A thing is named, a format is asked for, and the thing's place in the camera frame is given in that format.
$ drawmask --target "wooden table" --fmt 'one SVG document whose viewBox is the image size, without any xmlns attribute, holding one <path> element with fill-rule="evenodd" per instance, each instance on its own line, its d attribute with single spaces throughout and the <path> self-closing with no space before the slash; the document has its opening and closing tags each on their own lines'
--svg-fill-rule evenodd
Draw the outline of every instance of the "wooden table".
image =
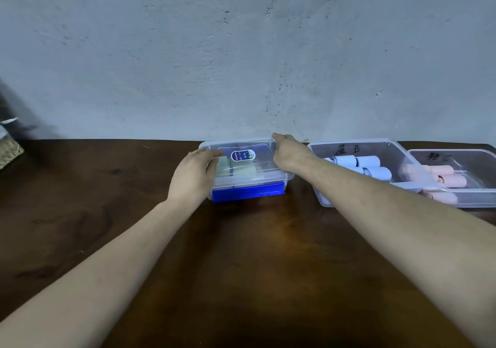
<svg viewBox="0 0 496 348">
<path fill-rule="evenodd" d="M 164 200 L 176 165 L 198 143 L 22 145 L 26 154 L 0 173 L 0 319 Z M 473 213 L 496 222 L 492 210 Z M 105 346 L 258 343 L 470 346 L 298 177 L 285 195 L 205 201 L 165 249 Z"/>
</svg>

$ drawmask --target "wicker basket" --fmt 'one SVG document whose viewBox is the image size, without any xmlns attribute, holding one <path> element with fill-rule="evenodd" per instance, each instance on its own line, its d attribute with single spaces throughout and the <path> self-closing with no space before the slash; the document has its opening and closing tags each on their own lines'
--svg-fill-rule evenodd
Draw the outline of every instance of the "wicker basket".
<svg viewBox="0 0 496 348">
<path fill-rule="evenodd" d="M 23 152 L 22 147 L 0 126 L 0 170 Z"/>
</svg>

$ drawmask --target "concrete wall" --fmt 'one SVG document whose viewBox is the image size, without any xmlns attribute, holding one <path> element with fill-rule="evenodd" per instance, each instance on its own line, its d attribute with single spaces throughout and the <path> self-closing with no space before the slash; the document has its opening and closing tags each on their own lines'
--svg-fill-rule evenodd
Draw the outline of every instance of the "concrete wall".
<svg viewBox="0 0 496 348">
<path fill-rule="evenodd" d="M 40 138 L 496 144 L 496 0 L 0 0 Z"/>
</svg>

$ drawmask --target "right hand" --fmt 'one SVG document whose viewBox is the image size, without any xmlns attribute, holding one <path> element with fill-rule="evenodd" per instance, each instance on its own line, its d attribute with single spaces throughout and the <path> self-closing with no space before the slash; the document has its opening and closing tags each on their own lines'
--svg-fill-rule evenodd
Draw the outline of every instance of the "right hand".
<svg viewBox="0 0 496 348">
<path fill-rule="evenodd" d="M 307 146 L 298 142 L 292 135 L 273 133 L 272 137 L 277 142 L 274 162 L 286 172 L 298 173 L 301 166 L 315 157 Z"/>
</svg>

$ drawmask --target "left hand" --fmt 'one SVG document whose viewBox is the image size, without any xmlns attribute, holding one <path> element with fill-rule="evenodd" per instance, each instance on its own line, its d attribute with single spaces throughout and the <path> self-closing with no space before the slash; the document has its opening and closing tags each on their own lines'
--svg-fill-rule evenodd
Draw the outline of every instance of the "left hand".
<svg viewBox="0 0 496 348">
<path fill-rule="evenodd" d="M 191 208 L 191 212 L 196 210 L 212 189 L 217 157 L 223 154 L 224 151 L 205 147 L 187 154 L 172 176 L 167 201 Z"/>
</svg>

